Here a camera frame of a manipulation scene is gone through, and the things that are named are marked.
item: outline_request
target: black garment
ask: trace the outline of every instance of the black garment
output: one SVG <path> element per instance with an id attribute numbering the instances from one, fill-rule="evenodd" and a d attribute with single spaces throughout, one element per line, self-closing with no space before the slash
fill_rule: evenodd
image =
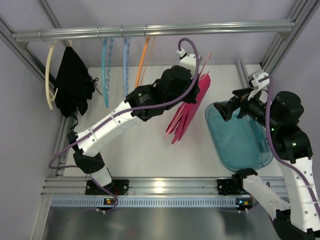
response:
<path id="1" fill-rule="evenodd" d="M 92 81 L 84 62 L 70 46 L 64 50 L 54 91 L 56 88 L 58 91 L 55 105 L 63 116 L 70 117 L 77 108 L 81 115 L 86 113 L 87 99 L 92 99 L 95 83 Z"/>

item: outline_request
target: white hanger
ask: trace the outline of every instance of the white hanger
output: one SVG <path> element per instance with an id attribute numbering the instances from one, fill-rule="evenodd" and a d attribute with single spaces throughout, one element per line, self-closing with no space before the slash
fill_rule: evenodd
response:
<path id="1" fill-rule="evenodd" d="M 72 46 L 72 41 L 68 40 L 70 47 Z M 56 99 L 58 88 L 55 90 L 55 93 L 50 91 L 49 89 L 49 75 L 50 75 L 50 63 L 52 58 L 52 53 L 54 52 L 55 46 L 58 43 L 58 41 L 54 41 L 52 45 L 49 44 L 49 53 L 48 57 L 46 59 L 46 65 L 45 65 L 45 97 L 46 101 L 49 105 L 50 110 L 53 109 L 52 102 Z"/>

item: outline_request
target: blue plastic tray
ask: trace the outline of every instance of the blue plastic tray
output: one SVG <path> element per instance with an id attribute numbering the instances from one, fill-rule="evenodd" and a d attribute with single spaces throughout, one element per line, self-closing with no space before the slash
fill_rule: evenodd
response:
<path id="1" fill-rule="evenodd" d="M 225 122 L 214 104 L 205 110 L 205 118 L 222 164 L 231 171 L 258 170 L 273 158 L 264 128 L 249 116 L 237 119 L 239 109 Z"/>

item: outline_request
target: pink cloth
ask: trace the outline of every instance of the pink cloth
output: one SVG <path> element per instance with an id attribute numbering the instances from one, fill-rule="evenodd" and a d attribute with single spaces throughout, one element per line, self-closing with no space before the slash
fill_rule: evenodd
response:
<path id="1" fill-rule="evenodd" d="M 183 135 L 185 134 L 189 124 L 194 118 L 202 100 L 204 99 L 210 87 L 210 83 L 210 76 L 208 74 L 202 75 L 199 78 L 198 82 L 200 92 L 197 94 L 195 98 L 196 104 L 184 102 L 176 111 L 172 121 L 166 129 L 167 134 L 171 134 L 175 131 L 174 138 L 171 142 L 172 144 L 174 144 L 177 140 L 180 141 Z"/>

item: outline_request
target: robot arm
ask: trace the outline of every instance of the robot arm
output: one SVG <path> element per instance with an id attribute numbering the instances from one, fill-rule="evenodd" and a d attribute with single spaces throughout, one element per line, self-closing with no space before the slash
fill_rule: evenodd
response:
<path id="1" fill-rule="evenodd" d="M 257 72 L 252 78 L 249 88 L 234 90 L 235 96 L 227 103 L 214 104 L 225 121 L 230 120 L 233 111 L 240 108 L 237 118 L 249 115 L 266 126 L 266 103 L 260 100 L 260 96 L 269 84 L 269 80 L 264 81 L 268 74 Z M 288 91 L 279 92 L 270 107 L 270 135 L 276 154 L 283 159 L 278 164 L 290 203 L 277 196 L 251 168 L 241 169 L 232 176 L 235 187 L 252 194 L 268 212 L 282 240 L 314 240 L 320 237 L 319 199 L 312 172 L 313 153 L 308 136 L 297 126 L 303 112 L 300 98 Z"/>
<path id="2" fill-rule="evenodd" d="M 85 174 L 89 174 L 100 186 L 109 188 L 113 182 L 100 154 L 106 144 L 131 127 L 144 123 L 152 117 L 162 115 L 165 110 L 171 109 L 181 101 L 196 103 L 196 96 L 199 92 L 198 79 L 195 80 L 192 89 L 181 101 L 170 105 L 165 104 L 163 107 L 141 109 L 141 107 L 160 105 L 175 100 L 191 86 L 194 76 L 198 75 L 196 74 L 195 54 L 187 54 L 183 48 L 178 53 L 182 55 L 179 65 L 165 70 L 161 78 L 153 84 L 136 87 L 115 110 L 95 125 L 85 131 L 71 132 L 68 135 L 70 144 L 78 142 L 73 146 L 75 164 Z"/>

